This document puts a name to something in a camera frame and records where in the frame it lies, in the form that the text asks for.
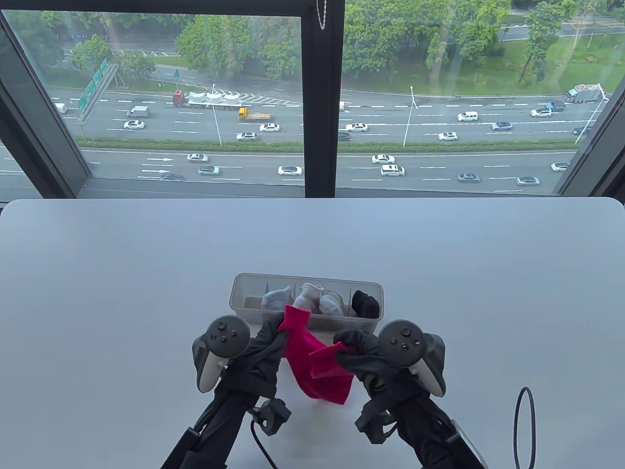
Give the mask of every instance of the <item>pink sock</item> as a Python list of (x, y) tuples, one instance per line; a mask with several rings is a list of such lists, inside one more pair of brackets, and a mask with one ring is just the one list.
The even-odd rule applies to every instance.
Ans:
[[(333, 359), (339, 350), (344, 350), (343, 345), (326, 347), (317, 340), (306, 328), (310, 317), (310, 311), (286, 307), (284, 322), (278, 328), (278, 331), (289, 331), (284, 355), (291, 365), (295, 380), (308, 397), (343, 405), (354, 378)], [(319, 374), (313, 375), (313, 363)]]

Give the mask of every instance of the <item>street lamp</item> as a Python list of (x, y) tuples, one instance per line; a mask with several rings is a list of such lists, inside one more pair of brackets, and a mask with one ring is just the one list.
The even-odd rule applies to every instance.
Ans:
[(412, 96), (412, 102), (410, 103), (410, 112), (408, 113), (408, 122), (406, 123), (406, 135), (404, 135), (404, 146), (406, 146), (406, 138), (408, 138), (408, 126), (410, 125), (410, 117), (413, 115), (413, 108), (419, 109), (417, 103), (414, 102), (414, 94), (412, 92), (413, 87), (410, 87), (410, 96)]
[(590, 122), (593, 120), (592, 118), (594, 117), (594, 115), (599, 111), (599, 107), (605, 102), (606, 100), (606, 93), (603, 92), (603, 87), (601, 86), (601, 83), (599, 83), (599, 90), (601, 90), (601, 101), (599, 102), (599, 104), (597, 104), (597, 107), (594, 108), (594, 111), (592, 112), (590, 119), (588, 119), (588, 122), (584, 125), (584, 128), (582, 129), (582, 131), (579, 133), (578, 137), (575, 139), (575, 145), (578, 144), (578, 141), (580, 138), (582, 138), (582, 135), (586, 132), (586, 129), (588, 129), (588, 126), (590, 125)]
[[(213, 100), (213, 94), (215, 94), (215, 84), (212, 84), (212, 90), (211, 90), (211, 99), (208, 100), (208, 104), (211, 104), (211, 101)], [(217, 127), (217, 137), (219, 137), (219, 144), (221, 146), (224, 146), (224, 144), (221, 142), (221, 134), (219, 133), (219, 124), (217, 123), (217, 112), (215, 112), (215, 106), (212, 107), (212, 115), (215, 116), (215, 127)]]

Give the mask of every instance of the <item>white sock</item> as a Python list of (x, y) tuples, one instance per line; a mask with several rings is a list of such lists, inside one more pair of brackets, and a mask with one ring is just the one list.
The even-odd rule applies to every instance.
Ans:
[(302, 293), (293, 301), (293, 307), (299, 310), (312, 311), (319, 304), (323, 287), (305, 283), (302, 285)]

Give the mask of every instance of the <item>plastic storage box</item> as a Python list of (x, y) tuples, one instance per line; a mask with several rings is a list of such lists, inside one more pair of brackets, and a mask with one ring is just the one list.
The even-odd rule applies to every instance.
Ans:
[[(315, 311), (312, 312), (308, 329), (324, 344), (332, 345), (334, 333), (341, 329), (362, 329), (369, 333), (375, 332), (380, 319), (384, 317), (384, 292), (382, 286), (377, 283), (286, 275), (238, 274), (234, 279), (230, 294), (230, 307), (238, 316), (247, 321), (252, 335), (255, 335), (268, 315), (279, 313), (279, 311), (261, 309), (261, 300), (265, 293), (283, 290), (288, 285), (293, 285), (295, 297), (299, 294), (302, 285), (307, 282), (321, 285), (325, 290), (339, 294), (345, 304), (345, 316), (324, 316)], [(351, 308), (351, 299), (356, 290), (361, 290), (378, 301), (379, 317), (366, 319), (356, 316)]]

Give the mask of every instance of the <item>car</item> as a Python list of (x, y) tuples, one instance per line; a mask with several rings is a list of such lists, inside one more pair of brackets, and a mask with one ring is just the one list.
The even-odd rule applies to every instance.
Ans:
[(476, 173), (460, 173), (458, 175), (458, 181), (461, 183), (479, 183), (482, 181), (482, 178)]
[(491, 129), (493, 130), (512, 130), (512, 124), (510, 122), (494, 122), (491, 124)]
[(371, 162), (373, 164), (393, 164), (395, 158), (390, 154), (375, 154), (371, 157)]
[(207, 154), (190, 153), (187, 155), (187, 161), (190, 163), (208, 163), (210, 158)]
[(551, 165), (551, 169), (554, 171), (566, 171), (569, 168), (570, 162), (561, 161), (560, 163), (554, 163)]
[(239, 142), (256, 141), (258, 140), (258, 134), (256, 132), (242, 132), (236, 135), (236, 139)]
[(591, 130), (593, 130), (593, 126), (585, 126), (575, 127), (571, 132), (573, 132), (573, 135), (586, 135)]
[(183, 175), (181, 174), (176, 174), (176, 173), (168, 173), (168, 174), (164, 174), (161, 176), (161, 180), (162, 181), (186, 181), (187, 178), (185, 178)]
[(455, 142), (458, 140), (458, 134), (455, 132), (443, 132), (442, 134), (438, 134), (438, 140), (450, 140)]
[(146, 126), (145, 122), (142, 121), (126, 121), (124, 122), (124, 129), (143, 129)]
[(532, 117), (551, 117), (553, 112), (549, 108), (532, 109), (529, 115)]
[(261, 132), (280, 132), (280, 126), (278, 124), (263, 124), (261, 125)]
[(197, 173), (200, 176), (219, 176), (219, 168), (217, 166), (200, 166)]
[(302, 168), (299, 166), (280, 166), (277, 169), (277, 173), (280, 176), (301, 176)]
[(405, 176), (406, 170), (396, 164), (385, 164), (380, 168), (380, 174), (383, 176)]
[(560, 99), (554, 99), (545, 107), (551, 109), (555, 113), (559, 113), (566, 109), (566, 103)]
[(537, 186), (540, 184), (540, 179), (534, 176), (523, 176), (522, 178), (516, 178), (516, 183), (520, 186)]
[(475, 111), (466, 111), (465, 113), (458, 114), (458, 120), (460, 122), (465, 121), (477, 121), (479, 114)]
[(369, 130), (369, 126), (362, 123), (347, 124), (345, 126), (345, 130), (347, 132), (366, 132), (367, 130)]

